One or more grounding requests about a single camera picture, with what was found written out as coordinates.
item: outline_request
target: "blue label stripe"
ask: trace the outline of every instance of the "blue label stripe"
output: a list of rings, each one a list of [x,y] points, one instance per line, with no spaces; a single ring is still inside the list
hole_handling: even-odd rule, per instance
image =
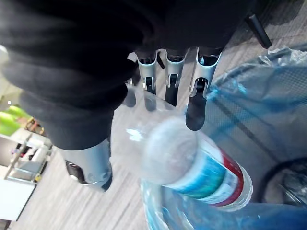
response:
[[[204,198],[214,193],[222,184],[226,169],[209,156],[206,157],[206,164],[200,170],[196,180],[190,182],[178,192],[193,198]]]

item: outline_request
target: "black fabric sleeve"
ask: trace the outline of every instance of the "black fabric sleeve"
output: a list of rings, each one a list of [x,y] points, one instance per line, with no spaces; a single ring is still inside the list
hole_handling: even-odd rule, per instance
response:
[[[56,146],[90,148],[110,136],[114,110],[135,71],[127,60],[142,42],[121,7],[83,0],[1,0],[4,76],[24,91],[21,106]]]
[[[256,0],[0,0],[4,76],[66,150],[110,135],[142,48],[223,49]]]

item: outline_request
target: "trash bin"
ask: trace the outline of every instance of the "trash bin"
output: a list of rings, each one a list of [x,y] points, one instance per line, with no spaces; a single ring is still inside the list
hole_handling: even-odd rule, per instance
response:
[[[300,173],[303,181],[290,192],[307,197],[307,166],[300,165],[300,172],[289,166],[307,158],[307,44],[271,51],[216,78],[202,131],[247,170],[254,187],[251,202],[222,212],[142,181],[149,229],[306,229],[306,206],[288,205],[280,180],[268,183],[282,169],[282,181]]]

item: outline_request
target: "bottle label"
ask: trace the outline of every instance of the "bottle label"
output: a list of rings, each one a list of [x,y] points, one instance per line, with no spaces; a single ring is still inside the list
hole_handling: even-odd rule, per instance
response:
[[[178,181],[168,184],[180,193],[215,206],[233,203],[243,189],[239,165],[204,134],[191,169]]]

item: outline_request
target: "plastic water bottle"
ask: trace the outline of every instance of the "plastic water bottle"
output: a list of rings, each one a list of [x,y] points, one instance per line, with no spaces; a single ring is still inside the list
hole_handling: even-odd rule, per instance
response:
[[[189,130],[172,105],[151,93],[129,91],[136,103],[116,111],[114,158],[143,179],[225,211],[250,201],[252,182],[243,167],[201,131]],[[155,110],[147,110],[145,102],[152,102],[147,108]]]

